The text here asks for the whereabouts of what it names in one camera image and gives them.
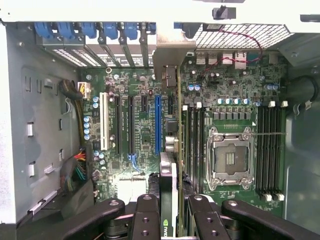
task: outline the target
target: black plastic bracket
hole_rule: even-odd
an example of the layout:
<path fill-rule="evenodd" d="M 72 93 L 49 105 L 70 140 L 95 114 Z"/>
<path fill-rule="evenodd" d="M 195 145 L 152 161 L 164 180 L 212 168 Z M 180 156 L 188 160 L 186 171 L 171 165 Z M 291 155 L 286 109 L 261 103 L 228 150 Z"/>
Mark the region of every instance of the black plastic bracket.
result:
<path fill-rule="evenodd" d="M 120 216 L 125 203 L 116 198 L 106 199 L 83 212 L 53 225 L 50 229 L 29 238 L 29 240 L 66 240 L 77 233 L 97 227 L 103 222 Z"/>
<path fill-rule="evenodd" d="M 241 200 L 225 200 L 221 211 L 254 229 L 263 240 L 320 240 L 320 235 Z"/>
<path fill-rule="evenodd" d="M 139 196 L 133 215 L 130 240 L 161 240 L 159 203 L 155 195 Z"/>

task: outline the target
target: screw hole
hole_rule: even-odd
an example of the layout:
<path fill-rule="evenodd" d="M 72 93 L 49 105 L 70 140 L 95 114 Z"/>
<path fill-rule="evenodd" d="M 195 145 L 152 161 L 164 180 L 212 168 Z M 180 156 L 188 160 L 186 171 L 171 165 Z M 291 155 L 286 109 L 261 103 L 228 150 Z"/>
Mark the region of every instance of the screw hole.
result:
<path fill-rule="evenodd" d="M 149 235 L 149 231 L 143 230 L 143 231 L 141 232 L 141 235 L 144 236 L 144 237 L 146 237 L 146 236 Z"/>
<path fill-rule="evenodd" d="M 212 230 L 211 235 L 216 237 L 219 235 L 219 233 L 215 230 Z"/>

